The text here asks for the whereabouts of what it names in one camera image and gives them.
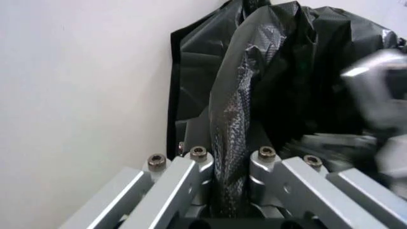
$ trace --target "metal bracket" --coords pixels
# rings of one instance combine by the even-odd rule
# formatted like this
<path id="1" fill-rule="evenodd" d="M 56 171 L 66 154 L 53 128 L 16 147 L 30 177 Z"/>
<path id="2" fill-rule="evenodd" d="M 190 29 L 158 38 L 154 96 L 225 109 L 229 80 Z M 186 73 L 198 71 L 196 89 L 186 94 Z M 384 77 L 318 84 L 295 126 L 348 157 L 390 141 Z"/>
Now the metal bracket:
<path id="1" fill-rule="evenodd" d="M 328 228 L 386 228 L 298 157 L 277 162 L 266 185 L 294 217 L 317 216 Z"/>
<path id="2" fill-rule="evenodd" d="M 166 228 L 173 217 L 186 213 L 200 181 L 198 164 L 176 157 L 120 228 Z"/>
<path id="3" fill-rule="evenodd" d="M 407 202 L 353 168 L 326 177 L 390 228 L 407 228 Z"/>
<path id="4" fill-rule="evenodd" d="M 120 218 L 129 214 L 153 185 L 150 174 L 124 168 L 60 229 L 111 229 Z"/>

